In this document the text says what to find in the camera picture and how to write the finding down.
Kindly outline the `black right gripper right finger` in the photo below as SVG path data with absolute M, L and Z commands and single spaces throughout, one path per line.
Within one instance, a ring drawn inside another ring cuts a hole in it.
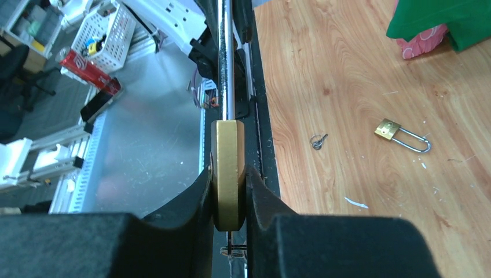
M 439 277 L 407 220 L 298 214 L 253 167 L 245 192 L 249 277 Z

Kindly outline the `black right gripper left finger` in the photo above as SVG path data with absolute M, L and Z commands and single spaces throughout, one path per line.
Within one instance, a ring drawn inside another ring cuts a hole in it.
M 130 213 L 1 217 L 2 277 L 210 277 L 211 173 L 142 220 Z

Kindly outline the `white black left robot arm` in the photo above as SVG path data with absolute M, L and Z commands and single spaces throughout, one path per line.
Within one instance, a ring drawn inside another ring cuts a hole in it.
M 123 1 L 167 35 L 196 65 L 199 74 L 218 82 L 217 1 Z

